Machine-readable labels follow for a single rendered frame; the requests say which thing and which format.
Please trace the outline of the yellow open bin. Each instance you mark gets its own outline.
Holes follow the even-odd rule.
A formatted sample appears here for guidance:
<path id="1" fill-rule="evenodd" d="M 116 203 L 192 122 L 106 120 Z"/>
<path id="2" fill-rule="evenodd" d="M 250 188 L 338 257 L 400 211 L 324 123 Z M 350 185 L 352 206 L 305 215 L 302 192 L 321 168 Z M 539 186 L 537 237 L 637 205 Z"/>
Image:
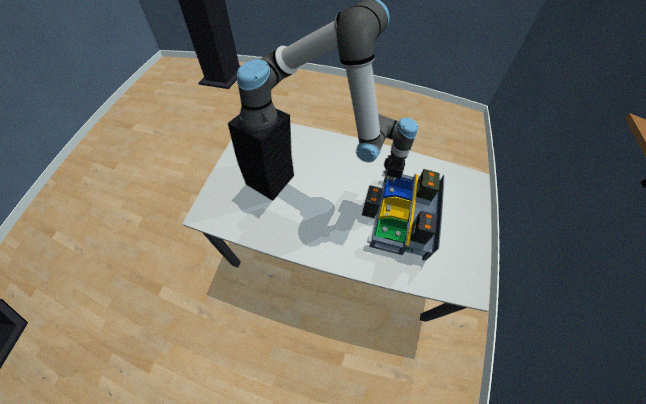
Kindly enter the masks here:
<path id="1" fill-rule="evenodd" d="M 395 218 L 408 221 L 407 218 L 409 217 L 410 203 L 411 201 L 398 197 L 385 198 L 381 203 L 379 219 Z M 391 205 L 391 211 L 386 211 L 387 204 Z M 386 212 L 390 215 L 384 215 Z"/>

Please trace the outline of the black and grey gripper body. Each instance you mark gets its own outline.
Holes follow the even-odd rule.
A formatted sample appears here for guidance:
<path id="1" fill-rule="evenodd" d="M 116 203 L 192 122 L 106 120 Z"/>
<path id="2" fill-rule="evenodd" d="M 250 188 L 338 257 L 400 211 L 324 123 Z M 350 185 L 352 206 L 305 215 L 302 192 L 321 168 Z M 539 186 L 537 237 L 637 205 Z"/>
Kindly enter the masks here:
<path id="1" fill-rule="evenodd" d="M 390 157 L 389 157 L 389 156 L 390 156 Z M 393 156 L 394 156 L 394 157 L 393 157 Z M 408 156 L 408 155 L 407 155 L 407 156 Z M 402 174 L 403 174 L 403 170 L 404 170 L 404 163 L 405 163 L 405 160 L 404 160 L 404 159 L 406 159 L 406 158 L 407 158 L 407 156 L 406 156 L 406 157 L 401 157 L 401 158 L 399 158 L 399 157 L 397 157 L 396 155 L 394 155 L 394 154 L 392 153 L 392 151 L 391 151 L 391 154 L 390 154 L 390 155 L 388 155 L 388 157 L 389 157 L 389 158 L 388 158 L 387 168 L 386 168 L 386 170 L 385 170 L 385 174 L 386 174 L 386 171 L 387 171 L 387 169 L 388 169 L 388 171 L 387 171 L 387 175 L 386 175 L 386 176 L 390 176 L 390 177 L 394 177 L 394 178 L 401 179 L 401 176 L 402 176 Z M 396 158 L 397 158 L 397 159 L 396 159 Z M 393 159 L 394 159 L 394 161 L 395 161 L 394 163 L 393 163 Z M 401 163 L 402 163 L 402 164 L 401 164 Z M 397 164 L 398 164 L 398 165 L 397 165 Z M 391 166 L 392 166 L 392 168 L 391 168 Z M 384 174 L 384 175 L 385 175 L 385 174 Z"/>

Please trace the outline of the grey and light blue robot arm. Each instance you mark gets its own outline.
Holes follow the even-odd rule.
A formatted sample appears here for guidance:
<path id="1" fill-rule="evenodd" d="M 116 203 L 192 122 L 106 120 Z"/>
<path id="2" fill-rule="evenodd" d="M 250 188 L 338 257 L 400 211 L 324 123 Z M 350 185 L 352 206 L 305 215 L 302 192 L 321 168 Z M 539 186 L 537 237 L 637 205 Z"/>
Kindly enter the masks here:
<path id="1" fill-rule="evenodd" d="M 416 121 L 405 117 L 394 120 L 378 114 L 377 109 L 372 69 L 374 45 L 388 26 L 389 11 L 380 0 L 360 0 L 349 8 L 339 12 L 335 21 L 295 43 L 273 49 L 260 60 L 239 67 L 242 127 L 261 131 L 273 126 L 278 115 L 271 90 L 296 73 L 299 66 L 338 48 L 341 64 L 346 67 L 356 121 L 357 157 L 364 162 L 375 161 L 386 138 L 393 140 L 394 155 L 409 154 L 418 131 Z"/>

